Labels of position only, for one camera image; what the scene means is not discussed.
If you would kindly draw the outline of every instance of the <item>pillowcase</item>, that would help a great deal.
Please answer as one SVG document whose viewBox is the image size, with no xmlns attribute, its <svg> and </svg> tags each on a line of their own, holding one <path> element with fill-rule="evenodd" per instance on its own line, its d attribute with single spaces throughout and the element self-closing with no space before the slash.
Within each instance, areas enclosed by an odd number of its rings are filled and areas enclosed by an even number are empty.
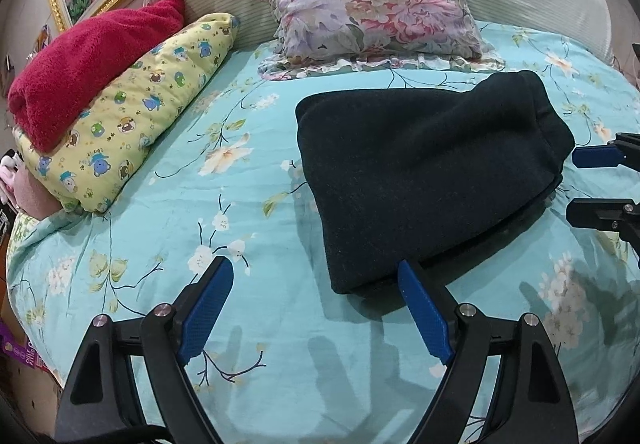
<svg viewBox="0 0 640 444">
<path fill-rule="evenodd" d="M 34 146 L 49 153 L 102 88 L 183 27 L 184 0 L 111 10 L 80 21 L 16 77 L 7 97 L 9 111 Z"/>
<path fill-rule="evenodd" d="M 291 64 L 346 54 L 482 56 L 466 0 L 268 0 Z"/>
<path fill-rule="evenodd" d="M 208 14 L 152 48 L 104 88 L 50 154 L 14 129 L 25 166 L 67 211 L 104 213 L 149 146 L 205 86 L 234 44 L 238 21 Z"/>
</svg>

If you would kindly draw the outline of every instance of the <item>wall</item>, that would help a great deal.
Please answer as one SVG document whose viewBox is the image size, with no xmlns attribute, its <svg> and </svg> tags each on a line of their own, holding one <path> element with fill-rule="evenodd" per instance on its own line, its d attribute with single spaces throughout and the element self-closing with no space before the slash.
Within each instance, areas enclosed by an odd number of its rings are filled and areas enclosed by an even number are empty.
<svg viewBox="0 0 640 444">
<path fill-rule="evenodd" d="M 141 4 L 142 0 L 129 1 L 132 7 Z M 640 42 L 640 21 L 628 0 L 607 0 L 607 4 L 613 23 L 614 53 L 629 80 L 634 80 L 631 43 Z M 4 58 L 8 52 L 17 72 L 24 68 L 40 27 L 46 23 L 53 34 L 57 33 L 48 0 L 2 0 L 0 18 L 0 27 L 3 27 L 0 30 L 0 57 Z M 0 102 L 0 119 L 6 125 L 7 121 L 2 118 L 6 109 L 4 104 Z M 6 128 L 0 127 L 0 153 L 11 145 L 12 140 Z"/>
</svg>

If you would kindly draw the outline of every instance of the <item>red blanket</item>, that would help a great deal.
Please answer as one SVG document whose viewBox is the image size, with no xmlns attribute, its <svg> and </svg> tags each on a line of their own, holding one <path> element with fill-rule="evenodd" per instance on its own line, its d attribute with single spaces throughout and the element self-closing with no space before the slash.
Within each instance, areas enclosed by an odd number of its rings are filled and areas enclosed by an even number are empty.
<svg viewBox="0 0 640 444">
<path fill-rule="evenodd" d="M 183 26 L 183 0 L 80 21 L 16 77 L 7 97 L 9 111 L 36 150 L 50 153 L 96 95 Z"/>
</svg>

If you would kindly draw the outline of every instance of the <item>blue floral bedsheet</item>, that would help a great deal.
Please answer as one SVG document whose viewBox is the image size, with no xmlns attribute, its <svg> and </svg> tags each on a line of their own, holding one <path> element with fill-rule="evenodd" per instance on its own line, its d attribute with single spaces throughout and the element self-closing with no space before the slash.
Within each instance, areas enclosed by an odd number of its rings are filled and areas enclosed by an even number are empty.
<svg viewBox="0 0 640 444">
<path fill-rule="evenodd" d="M 582 46 L 556 34 L 488 24 L 506 61 L 545 83 L 580 145 L 639 131 L 640 94 Z M 156 144 L 105 217 L 59 213 L 16 229 L 10 298 L 47 365 L 64 380 L 91 319 L 148 312 L 229 257 L 235 285 L 188 374 L 228 443 L 402 443 L 444 368 L 405 307 L 335 295 L 322 230 L 296 144 L 305 96 L 405 86 L 464 91 L 488 74 L 379 68 L 284 82 L 262 80 L 268 45 L 233 53 Z M 640 200 L 638 174 L 577 170 L 533 226 L 450 285 L 491 316 L 532 311 L 559 355 L 582 437 L 638 372 L 637 256 L 617 234 L 571 228 L 574 197 Z M 150 422 L 159 422 L 144 366 L 134 363 Z M 488 363 L 474 415 L 491 397 Z M 478 435 L 472 419 L 465 438 Z"/>
</svg>

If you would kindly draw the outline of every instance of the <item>floral pillow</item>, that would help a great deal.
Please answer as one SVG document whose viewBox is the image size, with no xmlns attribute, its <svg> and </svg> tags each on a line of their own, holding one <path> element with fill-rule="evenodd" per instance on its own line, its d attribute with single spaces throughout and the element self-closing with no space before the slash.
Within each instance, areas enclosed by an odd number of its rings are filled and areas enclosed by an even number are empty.
<svg viewBox="0 0 640 444">
<path fill-rule="evenodd" d="M 291 64 L 398 52 L 482 57 L 465 0 L 268 0 Z"/>
</svg>

